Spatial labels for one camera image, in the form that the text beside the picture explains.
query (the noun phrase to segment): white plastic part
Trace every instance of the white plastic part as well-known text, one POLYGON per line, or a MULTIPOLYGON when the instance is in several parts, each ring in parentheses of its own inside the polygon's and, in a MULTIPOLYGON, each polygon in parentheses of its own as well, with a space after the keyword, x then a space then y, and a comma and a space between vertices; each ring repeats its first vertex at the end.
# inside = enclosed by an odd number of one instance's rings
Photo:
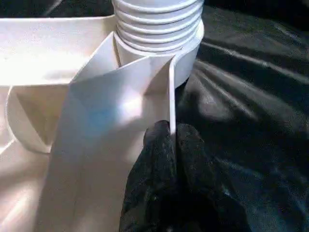
POLYGON ((137 50, 175 51, 194 38, 203 3, 204 0, 114 0, 118 35, 137 50))
POLYGON ((114 28, 114 16, 0 19, 0 85, 67 85, 114 28))
POLYGON ((202 8, 199 11, 193 14, 178 20, 178 21, 169 21, 168 23, 162 23, 162 21, 157 20, 150 23, 143 22, 142 20, 134 20, 134 18, 130 18, 126 15, 115 15, 117 21, 120 21, 120 25, 126 25, 126 27, 131 28, 139 33, 145 34, 165 34, 170 32, 175 32, 181 30, 185 27, 188 27, 193 22, 195 22, 198 18, 200 18, 200 14, 202 12, 202 8))
POLYGON ((204 0, 197 0, 192 5, 188 7, 174 10, 167 10, 165 12, 143 12, 134 9, 134 10, 125 10, 115 6, 114 13, 115 15, 121 17, 122 19, 130 19, 135 22, 145 23, 145 24, 166 24, 172 23, 192 14, 196 14, 203 7, 204 0))
POLYGON ((150 12, 150 13, 163 13, 169 11, 176 11, 186 8, 194 4, 198 0, 113 0, 116 7, 150 12))

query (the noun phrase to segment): black glove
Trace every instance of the black glove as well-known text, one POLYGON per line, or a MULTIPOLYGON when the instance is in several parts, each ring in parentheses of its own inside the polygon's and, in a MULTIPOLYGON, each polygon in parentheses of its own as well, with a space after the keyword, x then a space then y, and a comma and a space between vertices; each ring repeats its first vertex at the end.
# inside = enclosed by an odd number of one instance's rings
POLYGON ((250 232, 233 188, 198 132, 180 124, 176 141, 177 155, 167 121, 146 131, 127 180, 119 231, 250 232))

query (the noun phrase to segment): white cylinder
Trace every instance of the white cylinder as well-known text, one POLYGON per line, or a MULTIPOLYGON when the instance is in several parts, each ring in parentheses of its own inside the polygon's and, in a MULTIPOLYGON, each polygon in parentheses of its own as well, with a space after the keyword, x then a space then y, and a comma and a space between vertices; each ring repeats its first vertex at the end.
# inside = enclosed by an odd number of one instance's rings
POLYGON ((153 53, 181 49, 194 38, 204 0, 112 0, 117 33, 129 46, 153 53))

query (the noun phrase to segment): black fabric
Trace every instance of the black fabric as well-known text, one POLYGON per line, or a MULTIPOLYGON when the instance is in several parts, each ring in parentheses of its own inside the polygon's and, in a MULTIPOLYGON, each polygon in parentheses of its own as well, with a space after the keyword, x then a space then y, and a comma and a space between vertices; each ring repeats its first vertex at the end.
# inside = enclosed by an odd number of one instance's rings
POLYGON ((309 41, 280 23, 205 7, 205 36, 177 92, 254 232, 309 231, 309 41))
POLYGON ((168 122, 147 130, 128 177, 119 231, 250 232, 220 164, 192 126, 178 126, 177 147, 175 155, 168 122))

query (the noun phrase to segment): finger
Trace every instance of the finger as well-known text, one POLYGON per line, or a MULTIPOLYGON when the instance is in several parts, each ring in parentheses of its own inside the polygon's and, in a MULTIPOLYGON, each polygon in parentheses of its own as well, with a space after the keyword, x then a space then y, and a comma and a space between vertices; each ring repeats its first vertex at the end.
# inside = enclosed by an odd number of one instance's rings
POLYGON ((177 126, 177 159, 184 171, 191 191, 207 193, 215 189, 213 158, 205 152, 204 141, 198 131, 186 124, 177 126))

